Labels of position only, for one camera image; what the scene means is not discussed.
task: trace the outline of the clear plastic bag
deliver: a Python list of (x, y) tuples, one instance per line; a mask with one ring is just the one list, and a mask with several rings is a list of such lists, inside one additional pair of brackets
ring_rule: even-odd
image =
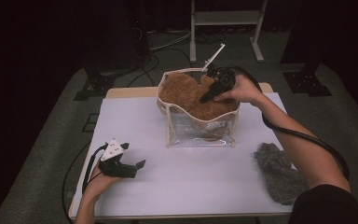
[(201, 68), (166, 72), (158, 85), (158, 108), (167, 116), (167, 147), (235, 147), (233, 134), (238, 123), (240, 104), (235, 111), (215, 119), (202, 120), (191, 116), (181, 106), (160, 99), (159, 94), (167, 76), (185, 72), (201, 72)]

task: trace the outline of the gray cloth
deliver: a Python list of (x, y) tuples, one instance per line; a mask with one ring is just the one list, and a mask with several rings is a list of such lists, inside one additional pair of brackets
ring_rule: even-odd
[(268, 193), (275, 202), (293, 204), (297, 196), (308, 189), (304, 177), (292, 168), (287, 155), (275, 144), (263, 143), (255, 152), (255, 158), (266, 178)]

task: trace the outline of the brown fur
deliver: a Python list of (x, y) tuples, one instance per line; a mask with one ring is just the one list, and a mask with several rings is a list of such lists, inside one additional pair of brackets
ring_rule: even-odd
[(189, 75), (172, 73), (167, 76), (159, 98), (163, 102), (181, 106), (191, 116), (202, 120), (215, 119), (235, 111), (238, 108), (238, 103), (232, 99), (200, 103), (200, 97), (209, 90), (213, 82), (211, 77), (202, 75), (199, 85), (196, 79)]

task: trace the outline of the black sleeve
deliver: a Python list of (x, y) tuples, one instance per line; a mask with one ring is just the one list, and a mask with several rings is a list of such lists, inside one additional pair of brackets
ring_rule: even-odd
[(296, 199), (289, 224), (358, 224), (358, 202), (346, 190), (321, 185), (307, 190)]

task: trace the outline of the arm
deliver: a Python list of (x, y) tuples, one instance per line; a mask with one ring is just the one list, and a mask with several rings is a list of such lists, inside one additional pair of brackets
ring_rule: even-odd
[[(314, 136), (307, 128), (286, 115), (270, 99), (260, 92), (245, 76), (236, 76), (236, 86), (222, 93), (215, 100), (233, 98), (258, 107), (272, 124)], [(324, 148), (287, 133), (275, 132), (284, 151), (294, 166), (305, 177), (310, 188), (329, 184), (351, 191), (350, 185), (341, 173), (334, 157)]]
[(95, 166), (91, 174), (89, 184), (84, 191), (83, 197), (80, 201), (77, 210), (75, 224), (93, 224), (94, 223), (94, 207), (100, 198), (109, 187), (118, 182), (121, 178), (111, 177), (101, 173), (98, 164)]

